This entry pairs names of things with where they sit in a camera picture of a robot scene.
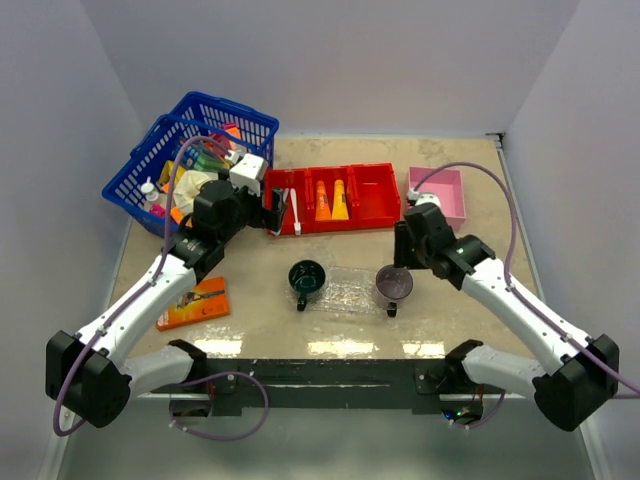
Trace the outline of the grey-purple mug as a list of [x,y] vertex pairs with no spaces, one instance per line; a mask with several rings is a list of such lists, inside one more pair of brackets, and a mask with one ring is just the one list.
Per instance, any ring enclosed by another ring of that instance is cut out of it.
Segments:
[[389,318],[395,318],[398,306],[412,293],[413,277],[406,268],[386,265],[375,276],[374,300]]

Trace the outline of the orange toothpaste tube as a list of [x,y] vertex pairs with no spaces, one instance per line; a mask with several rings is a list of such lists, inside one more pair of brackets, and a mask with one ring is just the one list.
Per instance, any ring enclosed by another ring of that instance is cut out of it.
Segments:
[[318,222],[330,221],[332,219],[331,208],[325,183],[322,180],[316,182],[316,209],[315,220]]

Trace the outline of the yellow toothpaste tube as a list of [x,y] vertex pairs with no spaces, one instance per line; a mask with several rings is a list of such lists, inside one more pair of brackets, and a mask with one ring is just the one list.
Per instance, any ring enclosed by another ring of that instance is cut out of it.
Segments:
[[344,181],[341,179],[334,182],[332,219],[335,221],[346,221],[349,219],[346,188]]

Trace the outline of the dark green mug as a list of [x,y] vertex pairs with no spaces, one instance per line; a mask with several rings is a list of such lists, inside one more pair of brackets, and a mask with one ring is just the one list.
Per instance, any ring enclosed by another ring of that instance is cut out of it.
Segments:
[[301,260],[290,268],[288,283],[296,295],[296,310],[303,312],[319,298],[326,283],[326,272],[314,260]]

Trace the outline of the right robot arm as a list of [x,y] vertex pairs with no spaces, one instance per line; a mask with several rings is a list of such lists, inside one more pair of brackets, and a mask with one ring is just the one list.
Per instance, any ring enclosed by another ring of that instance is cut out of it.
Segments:
[[444,389],[497,387],[534,401],[555,427],[571,432],[618,392],[620,350],[607,335],[573,326],[515,278],[474,235],[456,237],[434,203],[410,208],[394,226],[394,264],[427,269],[493,313],[532,353],[520,357],[467,340],[445,357]]

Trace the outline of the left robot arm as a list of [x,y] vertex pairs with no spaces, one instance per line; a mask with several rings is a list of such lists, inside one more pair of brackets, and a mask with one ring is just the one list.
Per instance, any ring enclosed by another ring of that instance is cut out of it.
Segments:
[[68,409],[96,428],[110,424],[128,401],[176,384],[185,392],[207,380],[205,355],[177,340],[138,359],[129,354],[142,335],[224,258],[229,241],[244,227],[276,231],[287,205],[280,189],[270,207],[248,187],[228,180],[207,183],[193,212],[166,238],[149,271],[116,303],[75,334],[59,331],[46,345],[45,392],[54,413]]

